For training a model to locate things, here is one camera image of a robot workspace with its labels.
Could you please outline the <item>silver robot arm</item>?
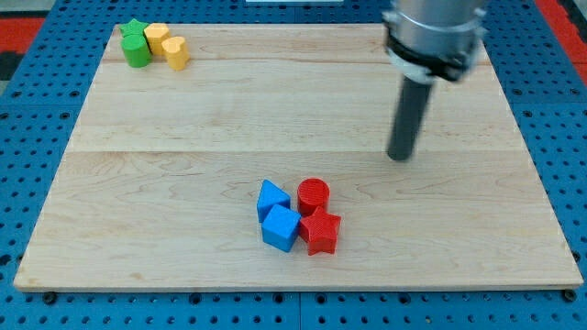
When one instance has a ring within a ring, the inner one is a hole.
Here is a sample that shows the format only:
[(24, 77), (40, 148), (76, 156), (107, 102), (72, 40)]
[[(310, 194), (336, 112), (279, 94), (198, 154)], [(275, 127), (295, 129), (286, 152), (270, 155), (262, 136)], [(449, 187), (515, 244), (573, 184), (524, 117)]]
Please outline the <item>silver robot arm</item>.
[(458, 82), (477, 63), (485, 0), (393, 0), (382, 12), (390, 63), (420, 84)]

